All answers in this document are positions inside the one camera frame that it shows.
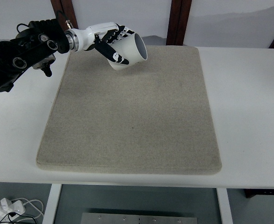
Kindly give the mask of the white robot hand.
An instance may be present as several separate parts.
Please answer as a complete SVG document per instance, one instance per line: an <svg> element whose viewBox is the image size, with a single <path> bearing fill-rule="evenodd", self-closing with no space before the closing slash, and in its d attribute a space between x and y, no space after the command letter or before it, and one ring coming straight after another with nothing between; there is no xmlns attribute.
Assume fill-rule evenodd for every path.
<svg viewBox="0 0 274 224"><path fill-rule="evenodd" d="M96 35L108 36L96 39ZM111 62L128 65L129 61L116 52L110 45L134 34L134 31L125 25L118 25L114 22L100 23L87 27L86 29L74 29L75 43L74 47L77 51L87 50L93 43L95 49Z"/></svg>

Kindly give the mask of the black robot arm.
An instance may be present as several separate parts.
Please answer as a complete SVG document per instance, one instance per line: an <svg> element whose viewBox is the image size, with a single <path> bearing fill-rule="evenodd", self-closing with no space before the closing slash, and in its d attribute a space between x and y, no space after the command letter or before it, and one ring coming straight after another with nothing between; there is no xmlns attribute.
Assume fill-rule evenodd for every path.
<svg viewBox="0 0 274 224"><path fill-rule="evenodd" d="M0 92L10 92L15 81L30 67L52 76L51 64L55 52L89 51L96 49L113 63L128 65L128 57L118 53L112 45L134 35L134 31L114 22L89 26L84 30L72 27L64 31L57 19L31 21L27 29L9 41L0 41Z"/></svg>

